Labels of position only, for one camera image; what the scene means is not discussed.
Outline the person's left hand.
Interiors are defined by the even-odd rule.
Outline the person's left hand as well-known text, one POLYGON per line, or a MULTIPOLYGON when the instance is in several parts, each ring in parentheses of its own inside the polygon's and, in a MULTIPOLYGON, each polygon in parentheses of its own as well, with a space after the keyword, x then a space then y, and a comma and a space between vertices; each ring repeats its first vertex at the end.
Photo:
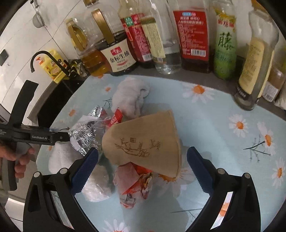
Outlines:
POLYGON ((14 174, 15 177, 18 179, 24 178, 25 171, 27 168, 27 165, 29 164, 29 161, 31 159, 31 155, 34 154, 34 149, 32 147, 29 148, 29 150, 26 152, 26 154, 17 156, 17 154, 11 150, 7 145, 4 144, 3 141, 1 141, 1 173, 3 169, 3 161, 9 160, 9 161, 16 161, 17 164, 14 166, 14 174))

